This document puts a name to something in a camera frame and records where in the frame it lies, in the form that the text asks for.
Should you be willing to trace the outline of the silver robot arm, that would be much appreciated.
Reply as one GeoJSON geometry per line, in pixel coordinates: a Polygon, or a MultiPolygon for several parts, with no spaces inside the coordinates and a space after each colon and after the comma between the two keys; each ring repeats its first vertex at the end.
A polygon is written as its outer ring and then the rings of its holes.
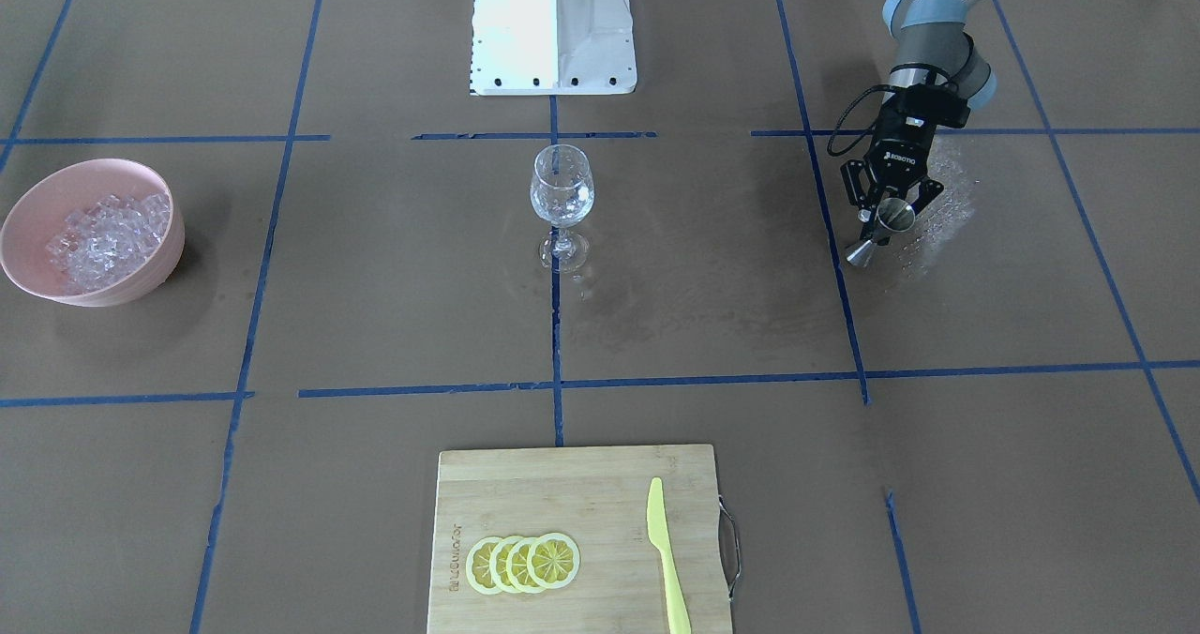
{"type": "Polygon", "coordinates": [[[926,168],[936,131],[964,128],[996,92],[996,74],[966,32],[968,11],[980,1],[887,0],[881,10],[896,55],[887,82],[860,94],[881,96],[864,133],[869,145],[840,168],[859,214],[860,250],[916,225],[944,190],[926,168]]]}

